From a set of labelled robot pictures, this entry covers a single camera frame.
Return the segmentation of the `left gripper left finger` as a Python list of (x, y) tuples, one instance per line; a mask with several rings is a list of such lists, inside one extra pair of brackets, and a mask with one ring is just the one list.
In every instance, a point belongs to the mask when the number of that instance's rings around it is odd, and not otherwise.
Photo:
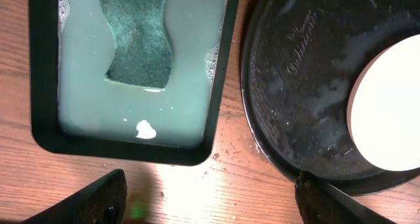
[(23, 223), (121, 224), (124, 220), (126, 199), (125, 173), (122, 169), (115, 169)]

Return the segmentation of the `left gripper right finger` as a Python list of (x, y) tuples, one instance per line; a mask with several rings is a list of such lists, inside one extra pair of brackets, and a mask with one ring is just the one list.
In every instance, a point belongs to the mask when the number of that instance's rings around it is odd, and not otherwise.
[(309, 171), (296, 180), (295, 200), (304, 223), (392, 223)]

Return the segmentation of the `white plate with stain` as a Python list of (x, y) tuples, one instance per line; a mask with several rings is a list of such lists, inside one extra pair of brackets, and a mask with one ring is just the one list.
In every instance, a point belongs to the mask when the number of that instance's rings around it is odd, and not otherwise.
[(347, 127), (360, 154), (389, 171), (419, 167), (419, 36), (382, 51), (358, 76)]

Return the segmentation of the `green yellow sponge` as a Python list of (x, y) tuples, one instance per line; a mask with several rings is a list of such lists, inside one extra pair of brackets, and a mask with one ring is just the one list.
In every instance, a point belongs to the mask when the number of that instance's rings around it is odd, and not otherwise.
[(173, 55), (163, 23), (166, 0), (99, 0), (114, 37), (115, 53), (106, 79), (163, 89)]

